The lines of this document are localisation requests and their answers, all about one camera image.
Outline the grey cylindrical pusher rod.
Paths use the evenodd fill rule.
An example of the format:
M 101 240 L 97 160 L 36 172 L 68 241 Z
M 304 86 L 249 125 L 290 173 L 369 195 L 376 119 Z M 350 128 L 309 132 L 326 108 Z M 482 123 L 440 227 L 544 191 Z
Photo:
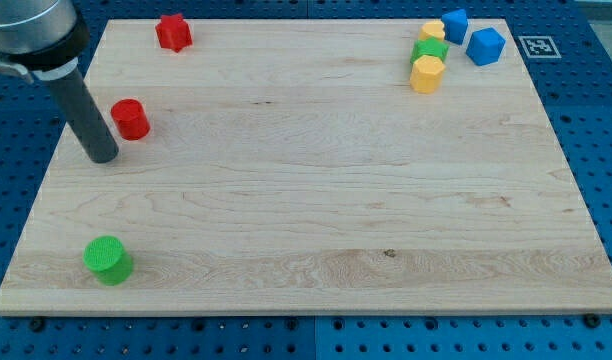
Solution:
M 118 145 L 80 71 L 75 68 L 45 84 L 90 160 L 94 163 L 112 161 L 119 153 Z

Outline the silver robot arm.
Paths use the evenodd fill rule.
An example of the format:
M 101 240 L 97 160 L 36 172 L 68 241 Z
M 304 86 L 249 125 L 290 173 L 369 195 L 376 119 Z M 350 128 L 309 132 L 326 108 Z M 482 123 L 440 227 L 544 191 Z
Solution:
M 89 41 L 71 0 L 0 0 L 0 74 L 45 83 L 90 160 L 107 163 L 119 148 L 78 69 Z

